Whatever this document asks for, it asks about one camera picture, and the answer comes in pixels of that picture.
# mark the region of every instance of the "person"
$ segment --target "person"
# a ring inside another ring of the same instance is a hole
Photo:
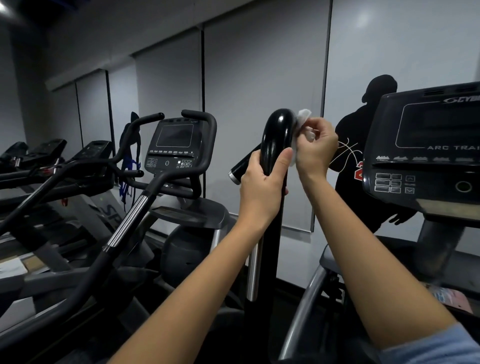
[[[385,363],[480,363],[480,347],[372,234],[326,180],[337,149],[330,123],[297,138],[297,169],[345,284]],[[239,218],[231,232],[111,358],[111,364],[193,363],[231,284],[276,216],[292,158],[282,151],[270,176],[252,153],[242,177]]]
[[[335,129],[339,148],[330,164],[330,169],[339,172],[335,190],[371,232],[376,232],[393,215],[390,222],[399,225],[417,213],[380,201],[364,192],[362,186],[363,151],[373,117],[382,96],[396,90],[397,82],[389,74],[375,77],[361,99],[366,105],[345,116]]]

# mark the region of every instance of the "white cloth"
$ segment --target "white cloth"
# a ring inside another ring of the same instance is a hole
[[[297,115],[297,123],[294,128],[293,140],[292,140],[293,157],[292,157],[292,161],[290,162],[291,167],[295,165],[295,159],[297,157],[297,134],[300,128],[305,124],[305,122],[307,121],[307,119],[310,117],[311,114],[312,112],[310,110],[303,109],[303,110],[300,110]],[[305,130],[304,134],[310,143],[315,140],[315,133],[312,131],[312,128],[308,127],[307,130]]]

